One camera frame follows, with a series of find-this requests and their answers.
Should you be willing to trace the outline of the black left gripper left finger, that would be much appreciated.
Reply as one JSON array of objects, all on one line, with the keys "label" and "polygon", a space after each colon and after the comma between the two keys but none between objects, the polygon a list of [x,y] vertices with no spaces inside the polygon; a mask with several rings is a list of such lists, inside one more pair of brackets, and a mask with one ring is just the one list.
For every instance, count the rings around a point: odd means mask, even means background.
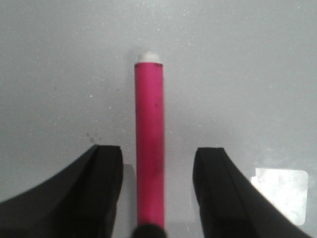
[{"label": "black left gripper left finger", "polygon": [[123,180],[118,146],[94,145],[50,179],[0,204],[3,238],[109,238]]}]

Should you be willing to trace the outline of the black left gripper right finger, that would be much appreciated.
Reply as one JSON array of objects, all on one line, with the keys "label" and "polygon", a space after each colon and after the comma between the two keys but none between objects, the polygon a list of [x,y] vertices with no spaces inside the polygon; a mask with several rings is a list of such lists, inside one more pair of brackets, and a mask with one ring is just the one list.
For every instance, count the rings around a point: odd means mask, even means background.
[{"label": "black left gripper right finger", "polygon": [[193,184],[206,238],[307,238],[245,178],[223,148],[198,148]]}]

